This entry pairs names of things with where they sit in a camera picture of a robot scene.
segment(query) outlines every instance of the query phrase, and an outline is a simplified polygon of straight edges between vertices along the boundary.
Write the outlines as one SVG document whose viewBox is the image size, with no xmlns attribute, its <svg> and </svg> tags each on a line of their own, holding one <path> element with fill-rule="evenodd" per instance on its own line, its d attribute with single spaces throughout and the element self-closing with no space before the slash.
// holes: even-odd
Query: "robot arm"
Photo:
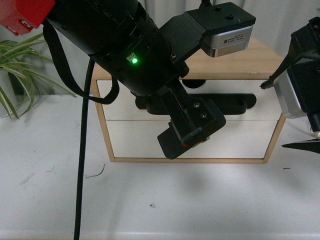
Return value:
<svg viewBox="0 0 320 240">
<path fill-rule="evenodd" d="M 25 14 L 35 2 L 41 13 L 36 23 Z M 9 15 L 0 11 L 0 23 L 14 34 L 26 32 L 24 22 L 29 23 L 30 31 L 46 18 L 46 23 L 135 96 L 160 97 L 171 121 L 158 140 L 169 159 L 206 141 L 226 123 L 212 100 L 189 96 L 180 84 L 179 78 L 189 72 L 185 60 L 200 48 L 210 57 L 245 49 L 256 20 L 233 3 L 212 6 L 208 0 L 161 28 L 137 0 L 7 0 L 5 9 L 13 10 Z M 55 44 L 48 45 L 53 61 L 61 62 L 55 59 Z"/>
<path fill-rule="evenodd" d="M 320 17 L 291 35 L 287 56 L 262 89 L 275 88 L 287 118 L 307 116 L 317 139 L 284 145 L 320 154 Z"/>
</svg>

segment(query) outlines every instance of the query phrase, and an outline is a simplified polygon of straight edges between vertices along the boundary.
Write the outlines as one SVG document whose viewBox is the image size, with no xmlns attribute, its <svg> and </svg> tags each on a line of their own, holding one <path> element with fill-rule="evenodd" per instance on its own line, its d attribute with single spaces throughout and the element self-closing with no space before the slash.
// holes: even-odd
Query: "spider plant leaf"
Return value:
<svg viewBox="0 0 320 240">
<path fill-rule="evenodd" d="M 32 51 L 32 49 L 30 49 L 31 46 L 37 45 L 37 44 L 41 44 L 44 43 L 44 40 L 39 40 L 39 41 L 32 41 L 32 42 L 27 42 L 25 44 L 17 44 L 13 49 L 7 51 L 6 53 L 4 53 L 2 55 L 2 57 L 7 57 L 7 58 L 12 58 L 12 56 L 14 54 L 17 53 L 21 53 L 23 50 L 30 50 Z"/>
<path fill-rule="evenodd" d="M 12 104 L 12 102 L 10 101 L 10 99 L 8 98 L 8 96 L 6 95 L 5 91 L 2 89 L 1 86 L 0 86 L 0 102 L 4 107 L 5 111 L 7 112 L 10 119 L 12 119 L 11 112 L 13 113 L 15 118 L 19 119 L 18 113 L 14 105 Z"/>
<path fill-rule="evenodd" d="M 46 56 L 44 56 L 44 55 L 42 55 L 40 53 L 37 53 L 36 51 L 30 52 L 28 55 L 29 56 L 34 56 L 34 57 L 39 58 L 39 59 L 46 60 L 46 61 L 51 62 L 51 63 L 54 62 L 51 58 L 46 57 Z"/>
<path fill-rule="evenodd" d="M 26 74 L 26 77 L 30 80 L 30 82 L 33 84 L 33 86 L 35 87 L 36 93 L 41 96 L 40 93 L 40 88 L 39 85 L 37 83 L 37 81 L 34 79 L 34 77 L 31 74 Z"/>
<path fill-rule="evenodd" d="M 69 94 L 71 94 L 72 96 L 76 97 L 76 95 L 71 92 L 70 90 L 68 90 L 67 88 L 63 87 L 62 85 L 60 85 L 59 83 L 55 82 L 54 80 L 52 80 L 51 78 L 41 74 L 41 73 L 38 73 L 36 71 L 33 71 L 33 70 L 30 70 L 30 69 L 25 69 L 26 72 L 29 72 L 31 74 L 33 74 L 34 76 L 37 76 L 39 80 L 41 80 L 42 82 L 45 82 L 45 81 L 48 81 L 50 82 L 51 84 L 63 89 L 64 91 L 68 92 Z"/>
<path fill-rule="evenodd" d="M 22 40 L 21 42 L 18 42 L 16 45 L 17 46 L 20 46 L 20 45 L 24 45 L 24 44 L 27 44 L 27 43 L 30 43 L 30 42 L 34 42 L 35 40 L 41 38 L 44 34 L 41 32 L 41 33 L 38 33 L 34 36 L 31 36 L 31 37 L 28 37 L 27 39 L 25 40 Z"/>
<path fill-rule="evenodd" d="M 3 66 L 2 69 L 9 72 L 9 73 L 12 73 L 13 75 L 15 75 L 17 77 L 19 76 L 20 78 L 25 78 L 25 76 L 21 72 L 18 72 L 17 70 L 14 70 L 12 68 L 8 68 L 6 66 Z"/>
<path fill-rule="evenodd" d="M 12 60 L 16 60 L 18 61 L 18 57 L 19 56 L 26 56 L 30 53 L 32 53 L 33 50 L 32 49 L 26 49 L 26 50 L 22 50 L 22 51 L 18 51 L 14 54 L 11 54 L 10 56 L 6 56 L 6 55 L 2 55 L 0 56 L 0 63 L 5 63 L 6 61 L 9 62 L 9 61 L 12 61 Z"/>
<path fill-rule="evenodd" d="M 7 68 L 15 68 L 15 69 L 22 69 L 23 66 L 31 66 L 34 67 L 35 65 L 28 63 L 28 62 L 22 62 L 22 61 L 10 61 L 6 63 L 0 64 L 0 68 L 7 67 Z"/>
<path fill-rule="evenodd" d="M 27 97 L 28 97 L 29 105 L 28 105 L 28 107 L 27 107 L 27 110 L 29 111 L 29 110 L 32 108 L 32 106 L 33 106 L 33 103 L 34 103 L 34 99 L 35 99 L 35 98 L 34 98 L 34 96 L 32 96 L 32 95 L 30 94 L 30 89 L 28 89 L 28 88 L 26 87 L 24 81 L 23 81 L 20 77 L 18 77 L 17 75 L 16 75 L 16 78 L 17 78 L 17 80 L 20 82 L 21 86 L 22 86 L 23 89 L 24 89 L 25 94 L 26 94 Z"/>
</svg>

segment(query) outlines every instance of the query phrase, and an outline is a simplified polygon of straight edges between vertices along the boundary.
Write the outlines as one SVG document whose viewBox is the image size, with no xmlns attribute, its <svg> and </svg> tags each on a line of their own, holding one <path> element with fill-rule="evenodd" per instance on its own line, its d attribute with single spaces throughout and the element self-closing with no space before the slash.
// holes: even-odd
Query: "white surface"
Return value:
<svg viewBox="0 0 320 240">
<path fill-rule="evenodd" d="M 81 98 L 42 99 L 0 118 L 0 239 L 73 238 Z M 89 113 L 84 174 L 106 166 L 84 180 L 81 239 L 320 239 L 320 155 L 281 148 L 311 139 L 305 118 L 267 164 L 110 163 Z"/>
<path fill-rule="evenodd" d="M 158 135 L 169 121 L 107 121 L 116 158 L 165 158 Z M 206 142 L 180 158 L 263 159 L 277 121 L 227 121 Z"/>
<path fill-rule="evenodd" d="M 264 80 L 207 80 L 197 89 L 187 88 L 189 94 L 251 94 L 256 96 L 256 104 L 245 114 L 226 115 L 226 120 L 278 120 L 281 108 L 274 89 L 262 91 L 259 87 Z M 112 81 L 97 81 L 99 93 L 106 96 L 111 89 Z M 104 105 L 106 120 L 170 120 L 169 116 L 151 115 L 135 105 L 135 96 L 121 83 L 120 94 L 111 105 Z"/>
</svg>

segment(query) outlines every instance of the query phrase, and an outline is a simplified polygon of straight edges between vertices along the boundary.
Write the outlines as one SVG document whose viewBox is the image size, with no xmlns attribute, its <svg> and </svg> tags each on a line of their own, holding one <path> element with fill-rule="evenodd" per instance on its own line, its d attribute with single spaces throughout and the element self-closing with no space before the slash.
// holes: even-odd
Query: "black cable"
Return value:
<svg viewBox="0 0 320 240">
<path fill-rule="evenodd" d="M 94 66 L 95 66 L 95 61 L 93 61 L 90 58 L 88 68 L 86 71 L 85 84 L 84 84 L 84 92 L 87 95 L 90 94 L 90 85 L 91 85 L 92 74 L 94 71 Z M 84 97 L 82 100 L 79 167 L 78 167 L 78 178 L 77 178 L 77 186 L 76 186 L 76 205 L 75 205 L 73 240 L 79 240 L 80 238 L 82 192 L 83 192 L 83 185 L 84 185 L 84 169 L 85 169 L 86 142 L 87 142 L 88 107 L 89 107 L 89 99 Z"/>
</svg>

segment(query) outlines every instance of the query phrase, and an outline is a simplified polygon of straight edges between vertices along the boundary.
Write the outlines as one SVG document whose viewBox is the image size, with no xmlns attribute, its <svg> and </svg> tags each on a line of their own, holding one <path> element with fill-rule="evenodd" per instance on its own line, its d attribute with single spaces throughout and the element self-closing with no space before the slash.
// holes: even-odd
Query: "black strap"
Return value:
<svg viewBox="0 0 320 240">
<path fill-rule="evenodd" d="M 107 96 L 104 98 L 94 97 L 86 94 L 75 81 L 67 57 L 65 55 L 64 49 L 59 40 L 58 34 L 55 28 L 50 24 L 50 22 L 45 19 L 43 24 L 43 36 L 46 43 L 49 46 L 49 50 L 52 56 L 54 66 L 62 79 L 63 83 L 73 92 L 80 95 L 83 98 L 92 100 L 100 104 L 111 104 L 116 100 L 119 94 L 119 84 L 116 78 L 112 77 L 112 88 Z"/>
</svg>

